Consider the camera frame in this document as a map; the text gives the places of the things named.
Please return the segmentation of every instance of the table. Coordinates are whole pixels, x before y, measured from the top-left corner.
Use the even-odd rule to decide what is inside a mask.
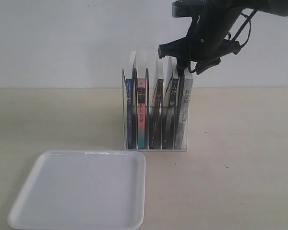
[[[121,150],[120,89],[0,89],[0,230],[47,150]],[[144,152],[140,230],[288,229],[288,88],[194,89],[187,152]]]

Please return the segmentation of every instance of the square plate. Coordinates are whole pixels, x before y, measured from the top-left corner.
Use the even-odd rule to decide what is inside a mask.
[[[145,157],[137,151],[49,151],[10,213],[19,230],[135,230],[144,218]]]

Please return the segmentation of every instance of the book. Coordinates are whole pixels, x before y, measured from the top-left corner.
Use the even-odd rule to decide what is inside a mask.
[[[153,98],[151,102],[151,120],[149,128],[149,148],[161,149],[162,107],[163,107],[163,65],[161,59],[156,58]]]
[[[174,149],[175,116],[179,77],[176,63],[168,59],[167,83],[163,101],[162,149]]]
[[[139,150],[147,148],[147,83],[148,69],[146,67],[146,51],[140,55],[137,72],[137,147]]]
[[[135,130],[134,130],[134,78],[136,73],[136,52],[133,51],[130,54],[129,64],[126,69],[122,70],[124,83],[126,87],[126,125],[125,129],[127,130],[126,134],[126,149],[135,148]]]
[[[193,86],[193,75],[189,71],[180,74],[180,85],[177,102],[177,123],[175,133],[175,149],[182,148],[186,121],[188,119],[190,96]]]

